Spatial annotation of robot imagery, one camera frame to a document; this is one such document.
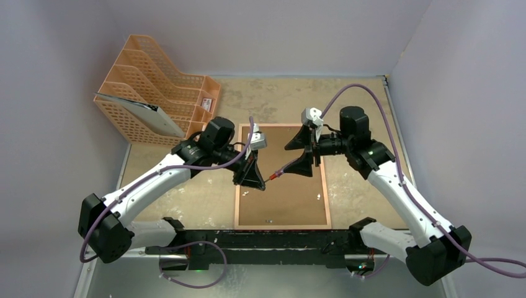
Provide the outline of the blue red screwdriver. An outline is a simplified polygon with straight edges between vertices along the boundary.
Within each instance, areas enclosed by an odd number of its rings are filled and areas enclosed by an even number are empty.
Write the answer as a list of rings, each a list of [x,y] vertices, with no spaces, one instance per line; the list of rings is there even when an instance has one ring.
[[[281,177],[281,175],[283,175],[283,170],[280,169],[280,170],[277,170],[276,172],[274,172],[273,174],[271,174],[266,180],[265,180],[265,183],[271,181],[271,180],[274,180],[276,178],[279,178]]]

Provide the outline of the pink picture frame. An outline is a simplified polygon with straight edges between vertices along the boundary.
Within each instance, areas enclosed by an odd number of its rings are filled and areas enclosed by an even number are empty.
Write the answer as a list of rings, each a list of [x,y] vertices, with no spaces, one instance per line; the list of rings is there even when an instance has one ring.
[[[257,165],[267,179],[301,155],[284,146],[299,131],[298,124],[260,124],[267,147],[259,150]],[[313,168],[313,177],[283,174],[260,191],[236,186],[236,230],[327,230],[332,227],[325,167]]]

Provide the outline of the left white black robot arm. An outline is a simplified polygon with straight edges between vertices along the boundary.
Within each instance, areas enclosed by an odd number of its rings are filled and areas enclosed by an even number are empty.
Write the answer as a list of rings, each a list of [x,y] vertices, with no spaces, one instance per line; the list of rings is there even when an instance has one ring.
[[[172,188],[203,171],[227,169],[233,184],[265,190],[265,180],[257,165],[257,152],[266,146],[259,126],[249,120],[247,140],[240,151],[231,141],[235,133],[232,121],[215,117],[203,131],[179,142],[153,168],[130,184],[98,197],[83,199],[78,233],[83,239],[79,260],[96,258],[104,263],[119,259],[132,247],[138,234],[129,227],[138,214]]]

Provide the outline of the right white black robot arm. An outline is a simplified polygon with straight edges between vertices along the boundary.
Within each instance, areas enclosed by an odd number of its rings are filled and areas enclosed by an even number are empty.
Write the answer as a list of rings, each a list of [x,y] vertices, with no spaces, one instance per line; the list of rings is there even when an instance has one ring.
[[[321,110],[311,107],[301,114],[300,131],[286,144],[286,150],[302,149],[302,155],[277,174],[311,177],[322,156],[344,155],[351,168],[388,200],[410,233],[387,228],[373,219],[352,225],[350,248],[362,253],[374,248],[403,261],[411,275],[429,286],[466,263],[466,255],[452,243],[468,250],[471,233],[454,227],[442,217],[398,170],[398,159],[383,143],[371,137],[369,118],[361,107],[340,110],[340,129],[323,134]]]

